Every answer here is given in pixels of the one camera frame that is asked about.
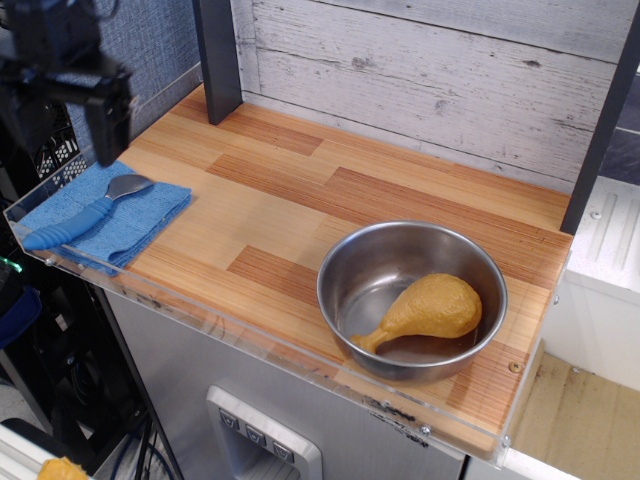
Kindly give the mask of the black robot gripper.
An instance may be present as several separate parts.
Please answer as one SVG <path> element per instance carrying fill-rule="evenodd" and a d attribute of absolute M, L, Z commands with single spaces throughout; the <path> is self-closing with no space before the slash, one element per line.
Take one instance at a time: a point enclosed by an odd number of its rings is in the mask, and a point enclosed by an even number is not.
<path fill-rule="evenodd" d="M 111 166 L 130 143 L 130 70 L 101 49 L 93 1 L 3 1 L 1 119 L 23 150 L 53 134 L 50 99 L 84 105 L 93 149 Z"/>

